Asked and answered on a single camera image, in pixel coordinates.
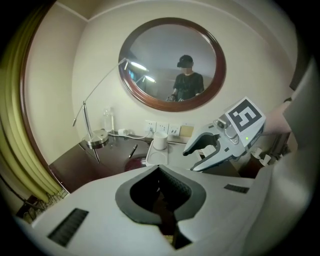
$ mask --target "person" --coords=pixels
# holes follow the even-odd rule
[[[174,82],[172,98],[174,101],[189,100],[200,93],[204,88],[204,78],[201,74],[193,71],[194,61],[191,56],[183,55],[177,64],[182,73]]]

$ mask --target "round mirror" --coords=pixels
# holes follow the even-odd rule
[[[180,18],[149,21],[124,42],[121,78],[131,94],[162,111],[186,111],[212,99],[223,85],[226,61],[215,38]]]

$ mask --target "vent grille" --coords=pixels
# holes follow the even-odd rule
[[[64,220],[48,235],[48,238],[57,244],[66,247],[78,228],[84,222],[88,211],[74,209]]]
[[[243,194],[246,194],[249,191],[248,187],[231,185],[231,184],[226,185],[224,188],[226,190],[231,190],[231,191],[235,191]]]

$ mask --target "black t-shirt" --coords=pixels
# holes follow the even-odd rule
[[[175,79],[173,89],[178,90],[176,101],[189,100],[205,90],[204,78],[196,72],[190,75],[179,74]]]

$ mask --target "wooden mirror frame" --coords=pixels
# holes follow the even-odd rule
[[[142,91],[136,83],[131,79],[128,69],[125,70],[126,63],[119,65],[120,77],[125,84],[129,92],[140,102],[156,110],[168,111],[168,112],[180,112],[195,109],[209,100],[211,100],[223,86],[226,77],[226,59],[217,40],[202,26],[183,18],[166,17],[151,20],[147,23],[136,28],[124,41],[119,54],[119,62],[129,55],[129,50],[134,41],[148,29],[154,28],[160,25],[180,25],[192,30],[197,31],[202,37],[204,37],[212,47],[216,56],[216,68],[214,70],[214,77],[206,90],[201,94],[185,101],[164,101],[154,98],[144,91]]]

